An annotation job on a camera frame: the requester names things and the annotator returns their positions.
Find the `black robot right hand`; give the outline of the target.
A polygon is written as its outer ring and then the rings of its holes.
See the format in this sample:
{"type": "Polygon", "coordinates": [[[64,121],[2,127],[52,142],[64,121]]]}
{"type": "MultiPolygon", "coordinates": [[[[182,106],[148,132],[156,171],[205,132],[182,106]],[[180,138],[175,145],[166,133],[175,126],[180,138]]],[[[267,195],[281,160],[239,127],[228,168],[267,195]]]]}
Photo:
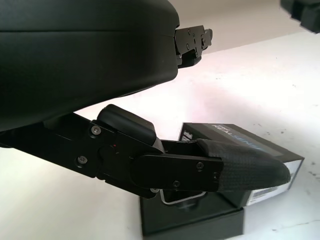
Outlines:
{"type": "Polygon", "coordinates": [[[280,6],[290,17],[300,22],[300,26],[315,34],[320,33],[319,0],[281,0],[280,6]]]}

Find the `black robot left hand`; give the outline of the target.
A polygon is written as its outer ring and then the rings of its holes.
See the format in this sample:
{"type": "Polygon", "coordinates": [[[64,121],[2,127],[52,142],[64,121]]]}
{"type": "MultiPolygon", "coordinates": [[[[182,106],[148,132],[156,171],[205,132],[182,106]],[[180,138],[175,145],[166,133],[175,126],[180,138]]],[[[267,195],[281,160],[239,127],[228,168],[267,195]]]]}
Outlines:
{"type": "Polygon", "coordinates": [[[250,191],[290,181],[272,155],[213,140],[170,141],[110,104],[172,81],[212,43],[167,0],[3,0],[0,145],[150,199],[157,190],[250,191]]]}

